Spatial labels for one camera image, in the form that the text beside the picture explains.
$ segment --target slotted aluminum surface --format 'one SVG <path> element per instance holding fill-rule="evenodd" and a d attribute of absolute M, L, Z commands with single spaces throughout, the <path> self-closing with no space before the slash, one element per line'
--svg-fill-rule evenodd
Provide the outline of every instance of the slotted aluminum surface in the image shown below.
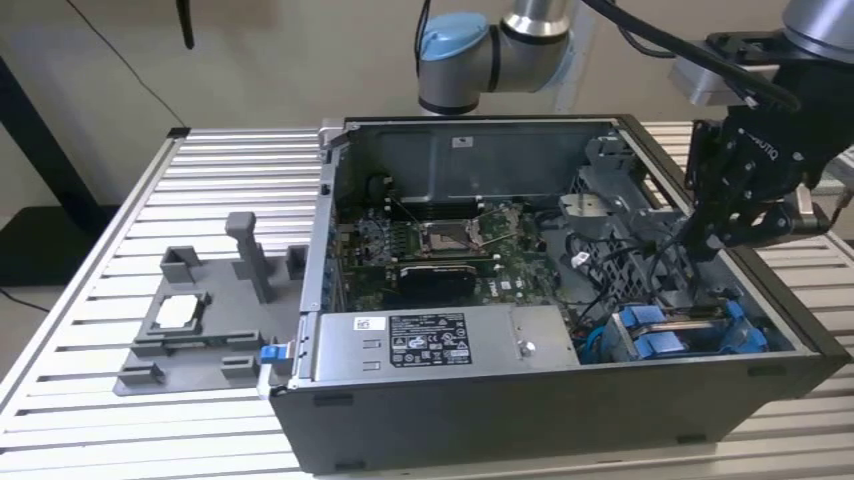
<path fill-rule="evenodd" d="M 647 128 L 683 164 L 690 125 Z M 9 395 L 0 415 L 0 478 L 308 478 L 255 390 L 121 398 L 111 389 L 160 281 L 164 247 L 193 245 L 203 258 L 235 257 L 221 230 L 228 212 L 245 209 L 259 216 L 270 254 L 307 241 L 315 136 L 314 130 L 193 130 L 185 141 L 167 142 L 3 383 L 0 394 Z M 831 235 L 761 255 L 827 329 L 854 347 L 854 260 L 843 243 Z M 443 479 L 851 478 L 854 367 L 806 398 L 763 407 L 717 447 L 406 473 Z"/>

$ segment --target white component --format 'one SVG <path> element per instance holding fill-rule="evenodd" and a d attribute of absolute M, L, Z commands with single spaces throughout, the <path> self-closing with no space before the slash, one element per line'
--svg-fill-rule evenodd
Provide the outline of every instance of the white component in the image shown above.
<path fill-rule="evenodd" d="M 160 328 L 181 328 L 196 316 L 199 299 L 195 295 L 173 295 L 160 304 L 157 325 Z"/>
<path fill-rule="evenodd" d="M 572 257 L 572 260 L 570 260 L 570 264 L 572 265 L 572 268 L 580 267 L 584 264 L 584 262 L 587 262 L 588 259 L 590 259 L 590 254 L 587 252 L 579 252 Z"/>
<path fill-rule="evenodd" d="M 354 330 L 386 330 L 386 317 L 355 317 Z"/>

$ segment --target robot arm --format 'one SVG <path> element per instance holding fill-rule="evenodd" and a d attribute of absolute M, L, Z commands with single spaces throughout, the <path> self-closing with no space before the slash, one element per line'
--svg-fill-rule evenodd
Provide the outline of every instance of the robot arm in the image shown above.
<path fill-rule="evenodd" d="M 419 32 L 419 104 L 432 115 L 463 115 L 482 92 L 535 92 L 570 57 L 567 0 L 516 0 L 498 25 L 479 13 L 440 15 Z"/>
<path fill-rule="evenodd" d="M 723 122 L 694 122 L 694 213 L 678 234 L 689 256 L 706 261 L 725 247 L 827 232 L 810 190 L 854 141 L 854 0 L 793 0 L 783 30 L 715 33 L 690 48 L 612 0 L 583 1 L 631 33 L 679 47 L 675 83 L 695 103 L 729 105 Z"/>

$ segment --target motherboard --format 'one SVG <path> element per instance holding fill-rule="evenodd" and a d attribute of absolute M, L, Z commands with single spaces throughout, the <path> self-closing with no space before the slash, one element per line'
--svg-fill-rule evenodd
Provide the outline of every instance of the motherboard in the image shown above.
<path fill-rule="evenodd" d="M 560 274 L 524 203 L 480 202 L 471 218 L 422 220 L 419 214 L 398 204 L 363 209 L 339 224 L 350 311 L 563 306 Z"/>

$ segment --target black pole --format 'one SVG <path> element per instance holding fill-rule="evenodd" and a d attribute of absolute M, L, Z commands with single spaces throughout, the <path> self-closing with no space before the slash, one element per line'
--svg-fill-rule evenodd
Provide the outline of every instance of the black pole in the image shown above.
<path fill-rule="evenodd" d="M 63 152 L 48 126 L 0 57 L 0 123 L 56 196 L 73 224 L 96 237 L 108 216 Z"/>
<path fill-rule="evenodd" d="M 196 46 L 196 39 L 192 35 L 192 20 L 189 17 L 189 0 L 175 0 L 177 7 L 177 21 L 181 24 L 181 34 L 184 35 L 184 46 L 188 50 Z"/>

